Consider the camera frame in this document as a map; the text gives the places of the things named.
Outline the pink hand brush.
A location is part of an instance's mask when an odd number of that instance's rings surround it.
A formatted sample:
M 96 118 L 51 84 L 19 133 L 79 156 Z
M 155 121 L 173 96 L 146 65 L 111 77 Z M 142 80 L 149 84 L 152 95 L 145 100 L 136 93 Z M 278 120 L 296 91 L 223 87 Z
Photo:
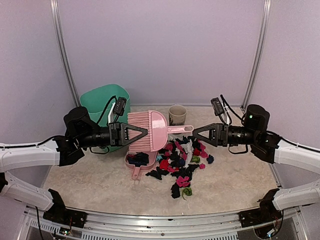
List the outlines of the pink hand brush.
M 146 129 L 147 135 L 129 145 L 130 153 L 157 152 L 166 146 L 169 134 L 191 133 L 192 125 L 169 126 L 164 115 L 155 110 L 130 112 L 129 125 Z

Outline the pink dustpan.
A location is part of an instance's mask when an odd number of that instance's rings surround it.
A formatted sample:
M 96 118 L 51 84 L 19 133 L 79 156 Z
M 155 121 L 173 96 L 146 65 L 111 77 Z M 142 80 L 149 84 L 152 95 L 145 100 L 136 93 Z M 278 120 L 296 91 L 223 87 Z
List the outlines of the pink dustpan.
M 157 152 L 127 153 L 126 166 L 131 169 L 131 179 L 139 180 L 141 173 L 153 170 L 156 165 Z

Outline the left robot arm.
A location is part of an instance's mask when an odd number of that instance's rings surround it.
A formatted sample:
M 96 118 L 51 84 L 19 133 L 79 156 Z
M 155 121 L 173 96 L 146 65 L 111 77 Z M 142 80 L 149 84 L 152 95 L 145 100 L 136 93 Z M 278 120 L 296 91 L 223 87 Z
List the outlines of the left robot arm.
M 18 179 L 10 171 L 34 166 L 70 166 L 84 157 L 87 148 L 123 147 L 148 134 L 145 128 L 122 122 L 99 126 L 83 106 L 72 109 L 63 120 L 65 135 L 56 135 L 39 143 L 0 145 L 1 196 L 49 211 L 61 223 L 70 218 L 70 211 L 60 194 Z

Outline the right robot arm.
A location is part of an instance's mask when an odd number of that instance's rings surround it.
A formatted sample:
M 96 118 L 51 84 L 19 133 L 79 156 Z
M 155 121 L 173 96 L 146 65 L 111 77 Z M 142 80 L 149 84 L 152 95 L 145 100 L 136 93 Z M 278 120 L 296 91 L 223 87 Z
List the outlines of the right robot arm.
M 320 151 L 301 145 L 268 131 L 270 113 L 262 106 L 250 104 L 242 119 L 242 126 L 212 123 L 193 130 L 199 140 L 214 147 L 250 146 L 251 153 L 270 164 L 288 165 L 319 174 Z M 306 206 L 320 201 L 320 181 L 292 187 L 269 190 L 260 201 L 256 218 L 266 222 L 276 211 Z

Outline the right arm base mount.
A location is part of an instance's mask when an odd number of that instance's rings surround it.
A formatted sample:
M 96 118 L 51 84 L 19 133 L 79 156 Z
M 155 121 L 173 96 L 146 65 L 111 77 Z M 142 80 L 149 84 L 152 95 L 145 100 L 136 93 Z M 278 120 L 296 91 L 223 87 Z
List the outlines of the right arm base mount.
M 282 211 L 277 210 L 273 204 L 274 196 L 279 190 L 279 188 L 269 190 L 259 201 L 258 208 L 239 212 L 241 227 L 246 228 L 281 219 L 283 216 Z

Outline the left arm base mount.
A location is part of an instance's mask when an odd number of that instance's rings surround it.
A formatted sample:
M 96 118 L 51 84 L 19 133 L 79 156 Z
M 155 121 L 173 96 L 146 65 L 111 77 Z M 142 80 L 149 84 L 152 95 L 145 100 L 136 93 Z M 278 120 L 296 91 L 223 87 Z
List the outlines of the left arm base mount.
M 48 191 L 53 197 L 53 205 L 49 210 L 44 211 L 43 218 L 54 223 L 83 229 L 88 214 L 84 211 L 67 208 L 57 191 L 53 189 L 49 189 Z

